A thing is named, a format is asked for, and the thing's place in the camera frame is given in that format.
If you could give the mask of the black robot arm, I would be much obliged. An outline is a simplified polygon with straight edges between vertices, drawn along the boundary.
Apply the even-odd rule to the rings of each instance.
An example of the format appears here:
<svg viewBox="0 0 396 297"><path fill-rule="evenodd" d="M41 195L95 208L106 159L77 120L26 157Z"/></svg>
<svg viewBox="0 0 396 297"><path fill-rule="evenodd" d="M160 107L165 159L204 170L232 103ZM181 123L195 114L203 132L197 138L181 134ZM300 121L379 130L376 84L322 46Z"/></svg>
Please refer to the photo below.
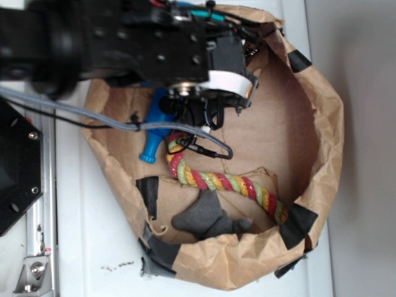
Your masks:
<svg viewBox="0 0 396 297"><path fill-rule="evenodd" d="M63 109L83 80L165 88L170 103L247 108L258 79L244 43L258 23L181 1L31 1L1 9L1 80L27 81Z"/></svg>

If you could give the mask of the black gripper white motor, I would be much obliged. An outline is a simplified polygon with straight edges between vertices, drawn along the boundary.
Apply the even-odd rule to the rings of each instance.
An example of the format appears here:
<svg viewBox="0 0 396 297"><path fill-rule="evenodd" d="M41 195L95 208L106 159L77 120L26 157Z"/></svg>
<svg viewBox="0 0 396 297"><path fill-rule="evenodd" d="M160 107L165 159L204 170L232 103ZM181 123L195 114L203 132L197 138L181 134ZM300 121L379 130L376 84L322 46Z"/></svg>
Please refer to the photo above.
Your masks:
<svg viewBox="0 0 396 297"><path fill-rule="evenodd" d="M239 111L250 106L259 83L246 68L243 39L236 34L211 38L207 53L208 81L167 91L160 111L184 124L217 130L224 125L226 108Z"/></svg>

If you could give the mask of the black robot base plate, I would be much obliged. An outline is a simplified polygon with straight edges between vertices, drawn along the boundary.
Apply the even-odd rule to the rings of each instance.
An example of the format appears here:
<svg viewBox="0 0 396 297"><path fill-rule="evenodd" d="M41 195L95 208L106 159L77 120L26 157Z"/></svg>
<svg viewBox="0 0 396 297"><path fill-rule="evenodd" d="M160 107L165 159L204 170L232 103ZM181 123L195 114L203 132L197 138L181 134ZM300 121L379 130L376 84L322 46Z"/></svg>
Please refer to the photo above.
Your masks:
<svg viewBox="0 0 396 297"><path fill-rule="evenodd" d="M42 195L41 137L35 126L1 99L1 236Z"/></svg>

